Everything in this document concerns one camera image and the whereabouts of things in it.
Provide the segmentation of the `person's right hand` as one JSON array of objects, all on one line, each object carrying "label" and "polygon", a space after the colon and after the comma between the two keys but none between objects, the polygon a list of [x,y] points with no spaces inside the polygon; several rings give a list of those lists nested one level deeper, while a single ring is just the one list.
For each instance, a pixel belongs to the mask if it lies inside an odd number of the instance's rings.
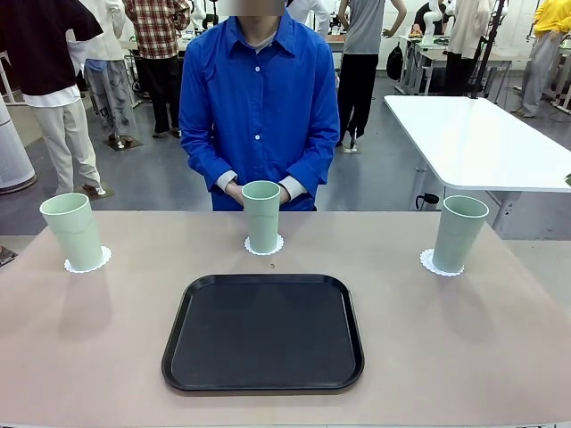
[{"label": "person's right hand", "polygon": [[244,196],[242,186],[238,185],[235,180],[231,180],[225,187],[225,192],[240,206],[244,206]]}]

